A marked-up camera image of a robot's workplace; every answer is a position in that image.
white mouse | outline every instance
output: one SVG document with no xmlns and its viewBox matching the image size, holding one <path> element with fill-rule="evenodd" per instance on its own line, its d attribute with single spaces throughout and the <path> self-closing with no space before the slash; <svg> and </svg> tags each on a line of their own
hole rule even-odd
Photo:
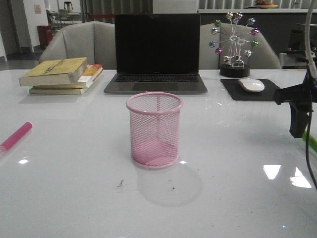
<svg viewBox="0 0 317 238">
<path fill-rule="evenodd" d="M 241 78 L 238 79 L 240 86 L 247 92 L 261 92 L 264 90 L 264 84 L 258 80 L 253 78 Z"/>
</svg>

stack of books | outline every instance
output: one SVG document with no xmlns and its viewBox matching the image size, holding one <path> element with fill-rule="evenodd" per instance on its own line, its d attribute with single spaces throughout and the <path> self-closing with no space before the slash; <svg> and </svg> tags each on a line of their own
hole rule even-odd
<svg viewBox="0 0 317 238">
<path fill-rule="evenodd" d="M 100 77 L 101 64 L 87 58 L 47 60 L 19 78 L 21 86 L 32 86 L 30 94 L 81 95 Z"/>
</svg>

white cable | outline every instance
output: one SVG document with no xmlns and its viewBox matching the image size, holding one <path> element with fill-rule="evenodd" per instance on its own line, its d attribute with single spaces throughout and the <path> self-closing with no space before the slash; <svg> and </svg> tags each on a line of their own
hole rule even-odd
<svg viewBox="0 0 317 238">
<path fill-rule="evenodd" d="M 311 52 L 311 41 L 310 41 L 310 28 L 311 28 L 311 20 L 313 9 L 316 0 L 312 0 L 310 7 L 308 8 L 308 12 L 306 15 L 306 22 L 305 22 L 305 55 L 308 60 L 308 67 L 311 72 L 311 76 L 313 78 L 317 78 L 317 68 L 315 62 L 313 60 L 312 52 Z"/>
</svg>

red trash bin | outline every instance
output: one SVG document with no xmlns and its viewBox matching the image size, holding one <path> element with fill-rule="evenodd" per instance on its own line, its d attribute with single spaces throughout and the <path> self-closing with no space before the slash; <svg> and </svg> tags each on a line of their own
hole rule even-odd
<svg viewBox="0 0 317 238">
<path fill-rule="evenodd" d="M 38 26 L 41 49 L 44 50 L 53 39 L 52 28 L 47 25 Z"/>
</svg>

mouse pad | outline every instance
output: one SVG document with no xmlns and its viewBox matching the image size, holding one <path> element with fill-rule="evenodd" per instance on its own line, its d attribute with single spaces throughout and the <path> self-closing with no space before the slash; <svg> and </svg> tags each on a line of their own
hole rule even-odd
<svg viewBox="0 0 317 238">
<path fill-rule="evenodd" d="M 233 100 L 237 101 L 273 101 L 273 95 L 279 87 L 268 79 L 259 79 L 265 86 L 262 92 L 249 93 L 242 89 L 238 79 L 221 79 L 222 84 Z"/>
</svg>

